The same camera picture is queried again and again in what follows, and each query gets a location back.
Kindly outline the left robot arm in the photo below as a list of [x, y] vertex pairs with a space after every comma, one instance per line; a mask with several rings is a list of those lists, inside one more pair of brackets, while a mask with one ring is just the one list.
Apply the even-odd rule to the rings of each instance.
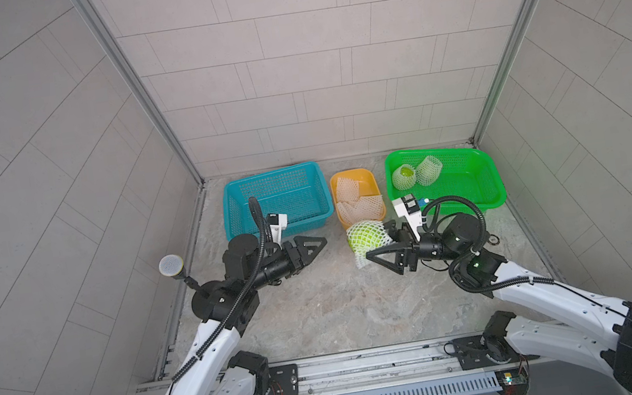
[[300, 273], [323, 250], [326, 240], [298, 236], [283, 241], [282, 232], [293, 224], [293, 211], [265, 214], [256, 197], [247, 204], [257, 229], [229, 241], [222, 281], [199, 284], [187, 273], [179, 255], [159, 261], [161, 275], [182, 281], [194, 291], [194, 313], [201, 320], [192, 347], [165, 395], [275, 392], [267, 358], [240, 351], [239, 342], [258, 308], [258, 291]]

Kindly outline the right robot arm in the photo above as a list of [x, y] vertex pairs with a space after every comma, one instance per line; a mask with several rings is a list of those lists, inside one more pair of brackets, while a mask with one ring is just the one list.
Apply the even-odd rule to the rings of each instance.
[[391, 243], [366, 252], [368, 261], [402, 275], [418, 263], [441, 261], [466, 293], [499, 299], [549, 316], [541, 323], [497, 311], [479, 340], [454, 343], [447, 354], [498, 365], [545, 357], [611, 376], [632, 394], [632, 299], [603, 296], [544, 277], [491, 252], [486, 218], [463, 197], [394, 201], [403, 225], [390, 221]]

